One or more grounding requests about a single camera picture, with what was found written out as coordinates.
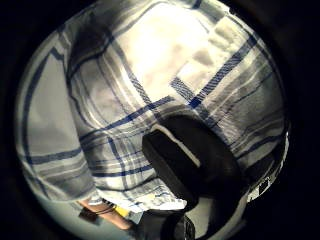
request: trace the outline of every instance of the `dark background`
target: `dark background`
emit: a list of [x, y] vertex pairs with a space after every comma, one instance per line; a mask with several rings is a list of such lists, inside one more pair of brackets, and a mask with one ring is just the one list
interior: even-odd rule
[[[0, 239], [74, 239], [38, 206], [19, 171], [13, 110], [17, 84], [37, 46], [92, 0], [0, 1]], [[316, 1], [225, 1], [271, 47], [292, 120], [287, 162], [274, 186], [246, 211], [233, 239], [319, 238], [319, 8]]]

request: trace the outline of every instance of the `person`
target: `person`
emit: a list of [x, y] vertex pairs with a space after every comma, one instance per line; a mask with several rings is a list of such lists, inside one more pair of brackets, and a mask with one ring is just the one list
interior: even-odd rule
[[130, 230], [104, 201], [136, 213], [187, 205], [142, 153], [155, 123], [200, 119], [244, 171], [281, 139], [281, 88], [264, 42], [219, 1], [97, 1], [30, 60], [17, 152], [34, 193]]

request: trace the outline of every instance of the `shirt sleeve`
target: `shirt sleeve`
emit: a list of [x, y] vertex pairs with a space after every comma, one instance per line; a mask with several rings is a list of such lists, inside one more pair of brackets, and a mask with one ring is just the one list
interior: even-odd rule
[[66, 84], [66, 52], [51, 34], [27, 66], [16, 106], [16, 149], [35, 194], [58, 202], [96, 193], [79, 143]]

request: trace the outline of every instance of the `blue and white plaid fabric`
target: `blue and white plaid fabric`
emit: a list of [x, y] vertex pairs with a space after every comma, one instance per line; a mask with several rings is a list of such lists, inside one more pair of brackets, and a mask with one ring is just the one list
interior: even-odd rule
[[270, 153], [284, 110], [264, 42], [214, 0], [98, 1], [26, 68], [16, 111], [25, 177], [52, 201], [184, 208], [142, 153], [142, 136], [172, 114], [202, 120], [243, 170]]

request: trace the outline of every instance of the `black shoe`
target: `black shoe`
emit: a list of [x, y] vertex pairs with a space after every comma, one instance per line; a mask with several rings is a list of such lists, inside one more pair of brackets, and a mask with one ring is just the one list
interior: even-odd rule
[[184, 215], [177, 223], [174, 230], [175, 240], [194, 240], [195, 228], [192, 221]]

